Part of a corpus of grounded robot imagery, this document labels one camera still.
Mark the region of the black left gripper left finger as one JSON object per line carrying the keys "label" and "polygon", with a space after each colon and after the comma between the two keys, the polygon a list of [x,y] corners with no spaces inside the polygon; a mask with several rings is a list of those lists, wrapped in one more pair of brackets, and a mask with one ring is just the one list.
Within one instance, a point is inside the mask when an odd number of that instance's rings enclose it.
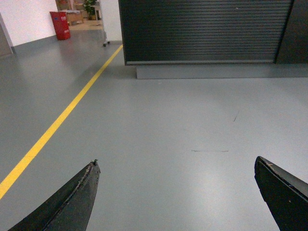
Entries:
{"label": "black left gripper left finger", "polygon": [[11,231],[85,231],[92,213],[100,178],[94,160],[42,203]]}

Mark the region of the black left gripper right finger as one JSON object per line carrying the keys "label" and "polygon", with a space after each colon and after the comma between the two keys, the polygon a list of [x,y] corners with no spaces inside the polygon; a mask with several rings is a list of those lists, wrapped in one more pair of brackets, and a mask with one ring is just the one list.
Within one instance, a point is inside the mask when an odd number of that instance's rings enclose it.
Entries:
{"label": "black left gripper right finger", "polygon": [[271,161],[258,156],[255,180],[281,231],[308,229],[308,184]]}

